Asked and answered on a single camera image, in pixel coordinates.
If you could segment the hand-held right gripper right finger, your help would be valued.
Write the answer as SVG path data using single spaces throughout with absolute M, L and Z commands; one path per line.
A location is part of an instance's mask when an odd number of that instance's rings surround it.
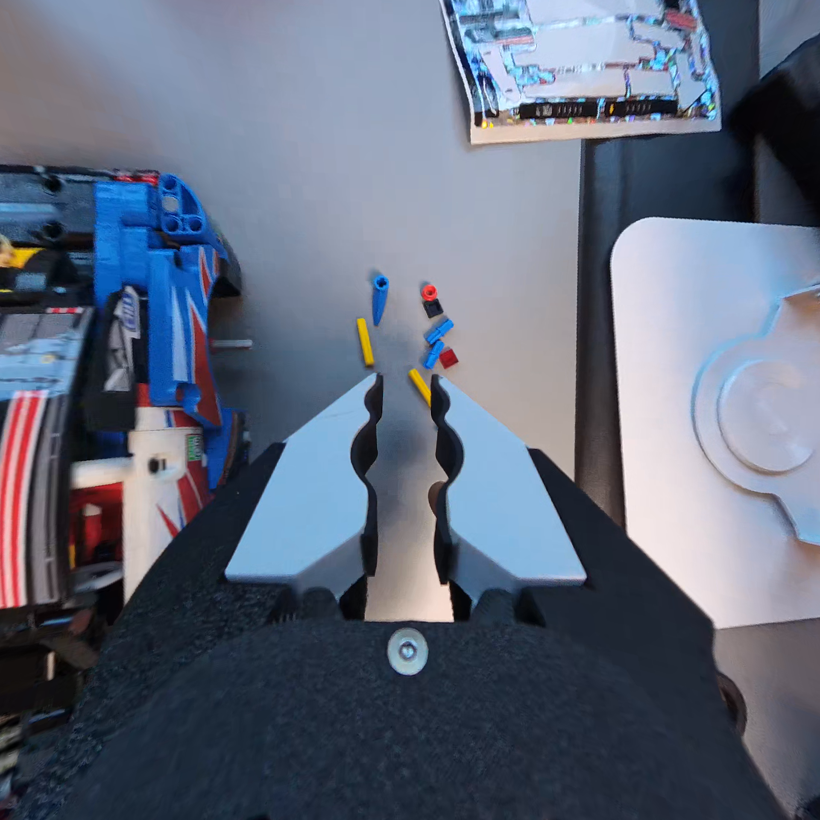
M 440 581 L 458 603 L 582 586 L 586 570 L 525 442 L 445 377 L 430 392 L 446 477 L 435 502 Z

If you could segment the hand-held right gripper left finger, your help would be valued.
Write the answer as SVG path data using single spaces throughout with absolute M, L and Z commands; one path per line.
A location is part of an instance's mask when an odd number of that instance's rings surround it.
M 297 429 L 225 569 L 230 582 L 277 584 L 336 600 L 374 577 L 377 496 L 367 473 L 378 455 L 382 374 L 368 375 Z

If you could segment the lego race car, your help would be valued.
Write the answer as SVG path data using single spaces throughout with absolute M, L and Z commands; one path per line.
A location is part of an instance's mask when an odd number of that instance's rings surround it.
M 1 171 L 2 814 L 24 743 L 65 723 L 103 637 L 249 461 L 211 367 L 239 262 L 157 170 Z

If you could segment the small coloured lego pieces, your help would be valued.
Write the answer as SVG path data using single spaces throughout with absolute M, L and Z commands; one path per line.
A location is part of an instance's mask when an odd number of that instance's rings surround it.
M 372 323 L 379 325 L 386 309 L 390 282 L 382 274 L 372 281 Z M 439 293 L 434 284 L 424 284 L 420 288 L 420 300 L 425 316 L 432 321 L 423 334 L 424 353 L 420 363 L 426 371 L 436 366 L 449 369 L 459 364 L 454 349 L 448 345 L 448 334 L 454 329 L 454 322 L 446 317 Z

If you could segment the black rubber lego tire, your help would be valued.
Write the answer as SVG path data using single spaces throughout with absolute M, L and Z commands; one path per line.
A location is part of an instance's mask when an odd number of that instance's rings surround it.
M 738 736 L 742 737 L 744 736 L 748 722 L 748 710 L 743 693 L 737 684 L 724 672 L 718 670 L 716 679 L 719 692 L 732 724 Z

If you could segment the white document stand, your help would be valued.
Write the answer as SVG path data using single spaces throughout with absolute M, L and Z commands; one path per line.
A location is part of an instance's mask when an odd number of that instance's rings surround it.
M 718 629 L 818 618 L 818 262 L 727 221 L 612 250 L 627 532 Z

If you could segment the holographic sticker sheet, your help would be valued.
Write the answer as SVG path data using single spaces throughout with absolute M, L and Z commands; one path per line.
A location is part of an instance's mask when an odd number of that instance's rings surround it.
M 695 1 L 441 1 L 472 146 L 717 133 Z

